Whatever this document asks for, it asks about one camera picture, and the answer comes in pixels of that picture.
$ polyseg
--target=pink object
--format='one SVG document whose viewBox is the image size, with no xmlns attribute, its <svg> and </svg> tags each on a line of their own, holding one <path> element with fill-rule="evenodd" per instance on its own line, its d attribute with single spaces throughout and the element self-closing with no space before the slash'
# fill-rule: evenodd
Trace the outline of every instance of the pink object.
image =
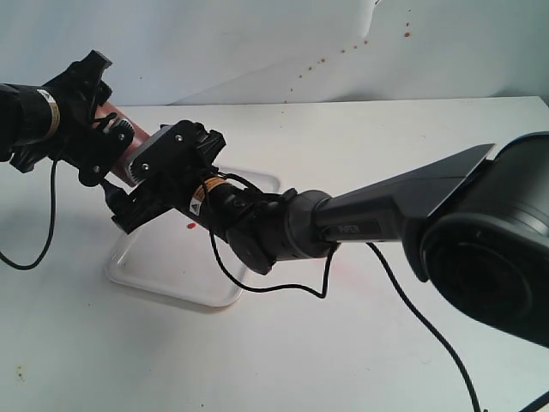
<svg viewBox="0 0 549 412">
<path fill-rule="evenodd" d="M 122 112 L 120 112 L 114 105 L 112 105 L 108 101 L 103 106 L 97 107 L 97 110 L 95 112 L 95 117 L 103 118 L 112 112 L 115 112 L 119 117 L 127 118 Z M 136 133 L 134 135 L 134 139 L 131 142 L 130 146 L 124 151 L 120 159 L 118 159 L 118 162 L 116 163 L 116 165 L 114 165 L 111 172 L 114 173 L 116 176 L 118 176 L 121 180 L 123 180 L 128 185 L 135 186 L 136 184 L 132 182 L 131 177 L 128 175 L 128 173 L 125 170 L 126 159 L 128 158 L 129 155 L 131 155 L 131 153 L 134 150 L 136 150 L 139 146 L 141 146 L 143 142 L 149 139 L 150 135 L 141 127 L 139 127 L 137 124 L 132 122 L 129 118 L 127 119 L 130 121 L 131 125 L 134 126 L 134 131 Z"/>
</svg>

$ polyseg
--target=white table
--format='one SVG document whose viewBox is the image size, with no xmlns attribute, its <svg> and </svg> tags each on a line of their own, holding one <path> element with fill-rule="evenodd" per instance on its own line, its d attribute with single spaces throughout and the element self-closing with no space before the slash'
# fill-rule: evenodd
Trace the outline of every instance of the white table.
<svg viewBox="0 0 549 412">
<path fill-rule="evenodd" d="M 151 132 L 181 118 L 203 122 L 227 139 L 219 163 L 277 175 L 284 189 L 334 195 L 477 143 L 501 148 L 549 130 L 549 109 L 537 98 L 126 112 Z M 26 176 L 2 166 L 0 247 L 18 261 L 30 261 L 44 241 L 48 171 L 48 161 Z M 227 309 L 209 310 L 107 281 L 101 267 L 119 231 L 101 189 L 80 186 L 67 165 L 58 182 L 51 253 L 32 272 L 0 267 L 1 410 L 470 410 L 452 360 L 364 245 L 336 254 L 324 301 L 294 291 L 244 293 Z M 383 251 L 411 299 L 455 345 L 483 407 L 515 411 L 546 390 L 549 349 L 466 318 L 414 278 L 400 245 Z M 250 281 L 318 286 L 322 267 L 278 264 Z"/>
</svg>

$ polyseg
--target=black wire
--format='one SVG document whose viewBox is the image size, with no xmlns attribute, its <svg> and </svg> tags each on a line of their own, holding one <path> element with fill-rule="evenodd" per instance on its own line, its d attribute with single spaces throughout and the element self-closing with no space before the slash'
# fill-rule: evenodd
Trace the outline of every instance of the black wire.
<svg viewBox="0 0 549 412">
<path fill-rule="evenodd" d="M 209 201 L 208 187 L 206 186 L 206 182 L 203 179 L 201 179 L 201 183 L 202 183 L 202 188 L 205 194 L 206 206 L 208 207 L 210 216 L 213 216 L 214 211 L 212 208 L 212 204 Z M 253 288 L 252 286 L 244 285 L 241 281 L 239 281 L 236 277 L 234 277 L 231 274 L 231 272 L 229 272 L 229 270 L 225 267 L 225 265 L 223 264 L 223 261 L 221 260 L 219 250 L 217 249 L 217 243 L 215 241 L 214 230 L 211 224 L 208 224 L 208 232 L 209 232 L 210 243 L 212 244 L 212 250 L 214 251 L 214 256 L 215 256 L 215 260 L 217 261 L 217 264 L 220 266 L 220 269 L 225 274 L 225 276 L 228 277 L 231 280 L 231 282 L 237 285 L 239 288 L 242 288 L 243 290 L 247 290 L 248 292 L 254 292 L 256 294 L 264 294 L 267 292 L 274 292 L 275 290 L 282 290 L 282 289 L 300 289 L 310 294 L 313 294 L 318 299 L 324 299 L 328 294 L 329 268 L 330 268 L 330 265 L 332 264 L 332 258 L 334 257 L 334 253 L 337 250 L 336 244 L 334 244 L 330 248 L 328 252 L 328 256 L 326 257 L 326 264 L 324 265 L 324 274 L 323 274 L 323 286 L 322 286 L 321 292 L 318 292 L 313 288 L 309 288 L 308 286 L 300 285 L 298 283 L 288 283 L 284 285 L 271 286 L 268 288 Z"/>
<path fill-rule="evenodd" d="M 55 215 L 56 215 L 56 188 L 55 188 L 55 176 L 57 171 L 57 164 L 59 162 L 59 154 L 57 155 L 56 159 L 51 164 L 51 171 L 50 171 L 50 226 L 48 228 L 48 236 L 44 244 L 44 248 L 36 258 L 34 262 L 31 264 L 17 264 L 13 260 L 11 260 L 9 257 L 4 255 L 0 251 L 0 260 L 2 260 L 7 265 L 11 266 L 14 269 L 17 270 L 32 270 L 36 268 L 40 262 L 44 259 L 46 253 L 49 251 L 51 246 L 51 241 L 53 240 L 53 231 L 55 229 Z"/>
<path fill-rule="evenodd" d="M 457 368 L 460 370 L 463 380 L 465 381 L 465 386 L 467 387 L 469 396 L 471 397 L 471 403 L 473 404 L 473 411 L 480 412 L 479 399 L 477 398 L 477 394 L 474 391 L 473 382 L 471 381 L 471 378 L 469 377 L 469 374 L 467 372 L 467 368 L 465 367 L 465 365 L 463 365 L 463 362 L 458 356 L 457 352 L 454 350 L 454 348 L 452 348 L 452 346 L 449 344 L 446 338 L 437 330 L 437 328 L 435 328 L 431 324 L 431 322 L 429 322 L 427 318 L 423 316 L 423 314 L 421 314 L 418 308 L 415 307 L 412 301 L 406 296 L 406 294 L 401 288 L 401 285 L 396 280 L 395 274 L 393 273 L 393 270 L 390 268 L 389 263 L 387 262 L 387 259 L 385 259 L 385 256 L 381 253 L 381 251 L 377 248 L 377 246 L 375 246 L 373 243 L 366 243 L 366 244 L 376 254 L 377 258 L 381 262 L 381 265 L 387 272 L 387 275 L 389 276 L 389 279 L 391 280 L 393 287 L 395 287 L 396 292 L 401 297 L 404 304 L 408 307 L 408 309 L 410 309 L 410 311 L 415 315 L 415 317 L 419 319 L 419 321 L 437 338 L 437 340 L 444 346 L 446 351 L 448 351 L 449 355 L 452 357 L 455 364 L 457 365 Z"/>
<path fill-rule="evenodd" d="M 535 401 L 529 403 L 519 412 L 536 412 L 537 410 L 540 410 L 547 404 L 549 404 L 549 391 L 547 391 L 546 393 L 538 397 Z"/>
</svg>

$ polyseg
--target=clear plastic tray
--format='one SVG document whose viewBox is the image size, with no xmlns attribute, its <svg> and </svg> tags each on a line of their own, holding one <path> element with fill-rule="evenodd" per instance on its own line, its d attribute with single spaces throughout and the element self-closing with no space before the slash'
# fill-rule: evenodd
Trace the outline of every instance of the clear plastic tray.
<svg viewBox="0 0 549 412">
<path fill-rule="evenodd" d="M 266 192 L 280 189 L 280 181 L 262 173 L 220 167 L 236 173 Z M 171 210 L 130 235 L 123 234 L 105 265 L 113 282 L 206 306 L 228 306 L 242 289 L 221 272 L 208 232 L 191 219 Z M 244 282 L 246 267 L 222 240 L 218 247 L 225 266 Z"/>
</svg>

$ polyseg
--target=warning sticker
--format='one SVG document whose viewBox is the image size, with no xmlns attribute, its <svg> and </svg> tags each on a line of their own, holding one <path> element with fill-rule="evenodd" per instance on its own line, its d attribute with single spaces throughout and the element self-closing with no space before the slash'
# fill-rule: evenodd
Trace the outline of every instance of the warning sticker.
<svg viewBox="0 0 549 412">
<path fill-rule="evenodd" d="M 200 208 L 202 207 L 202 202 L 195 197 L 192 197 L 190 199 L 190 205 L 189 210 L 191 213 L 194 213 L 195 215 L 200 215 Z"/>
</svg>

